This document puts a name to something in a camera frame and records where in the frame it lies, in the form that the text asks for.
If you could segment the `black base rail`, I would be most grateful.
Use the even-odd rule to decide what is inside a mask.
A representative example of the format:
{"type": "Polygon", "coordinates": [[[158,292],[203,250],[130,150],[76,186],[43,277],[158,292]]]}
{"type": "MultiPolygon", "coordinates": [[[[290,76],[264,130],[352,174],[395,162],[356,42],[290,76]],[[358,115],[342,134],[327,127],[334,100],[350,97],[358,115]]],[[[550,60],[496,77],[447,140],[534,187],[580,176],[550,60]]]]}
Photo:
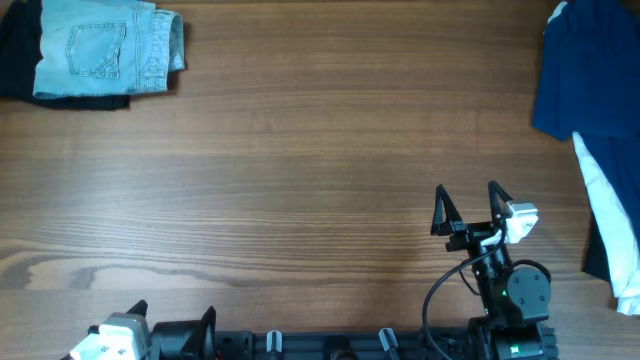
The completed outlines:
{"type": "Polygon", "coordinates": [[[543,328],[537,339],[525,333],[490,335],[478,328],[435,328],[428,341],[420,331],[254,334],[223,331],[215,336],[223,360],[330,359],[532,359],[559,358],[555,331],[543,328]]]}

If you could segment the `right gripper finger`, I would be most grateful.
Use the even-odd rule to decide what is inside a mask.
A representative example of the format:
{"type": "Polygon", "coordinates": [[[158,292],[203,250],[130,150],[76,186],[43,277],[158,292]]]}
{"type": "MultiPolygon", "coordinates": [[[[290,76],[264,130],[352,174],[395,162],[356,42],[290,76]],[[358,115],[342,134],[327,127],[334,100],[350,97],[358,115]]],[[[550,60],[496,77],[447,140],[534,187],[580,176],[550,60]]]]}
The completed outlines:
{"type": "Polygon", "coordinates": [[[442,184],[438,185],[430,234],[432,236],[447,236],[465,230],[466,225],[454,202],[445,187],[442,184]]]}
{"type": "Polygon", "coordinates": [[[509,206],[513,198],[495,180],[488,183],[491,220],[494,225],[501,225],[510,216],[509,206]]]}

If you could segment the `black folded garment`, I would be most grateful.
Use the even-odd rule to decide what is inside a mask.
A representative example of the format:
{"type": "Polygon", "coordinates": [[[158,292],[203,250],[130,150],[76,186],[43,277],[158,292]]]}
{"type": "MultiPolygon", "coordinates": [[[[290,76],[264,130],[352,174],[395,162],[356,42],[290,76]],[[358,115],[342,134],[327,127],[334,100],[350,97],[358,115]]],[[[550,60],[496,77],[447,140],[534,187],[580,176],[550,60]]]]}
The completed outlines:
{"type": "Polygon", "coordinates": [[[40,99],[33,95],[42,59],[40,0],[13,1],[1,17],[1,96],[50,109],[113,111],[129,107],[126,95],[40,99]]]}

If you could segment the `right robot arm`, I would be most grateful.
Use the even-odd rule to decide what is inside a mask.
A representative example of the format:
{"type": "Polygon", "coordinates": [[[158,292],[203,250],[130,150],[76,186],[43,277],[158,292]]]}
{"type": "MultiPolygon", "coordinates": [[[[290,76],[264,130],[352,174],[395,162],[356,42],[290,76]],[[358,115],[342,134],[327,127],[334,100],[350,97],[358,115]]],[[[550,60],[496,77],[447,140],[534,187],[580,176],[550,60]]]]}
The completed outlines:
{"type": "Polygon", "coordinates": [[[492,180],[488,183],[491,219],[467,223],[449,193],[440,184],[430,234],[446,236],[448,252],[464,251],[467,258],[443,274],[428,291],[422,307],[422,333],[428,346],[443,359],[452,356],[429,325],[429,305],[436,291],[453,275],[469,268],[477,286],[470,291],[480,298],[484,315],[468,321],[464,345],[467,359],[549,359],[541,323],[550,317],[552,275],[530,260],[511,259],[508,247],[523,240],[539,220],[538,209],[516,202],[492,180]]]}

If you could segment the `light blue denim shorts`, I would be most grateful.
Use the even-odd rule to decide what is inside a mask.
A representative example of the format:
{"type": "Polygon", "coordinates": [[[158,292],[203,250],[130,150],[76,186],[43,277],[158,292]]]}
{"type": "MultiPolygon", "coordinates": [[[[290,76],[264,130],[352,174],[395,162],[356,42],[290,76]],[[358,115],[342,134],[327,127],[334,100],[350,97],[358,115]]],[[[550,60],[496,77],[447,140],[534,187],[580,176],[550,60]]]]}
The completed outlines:
{"type": "Polygon", "coordinates": [[[36,98],[139,95],[168,90],[186,68],[177,12],[137,0],[43,0],[36,98]]]}

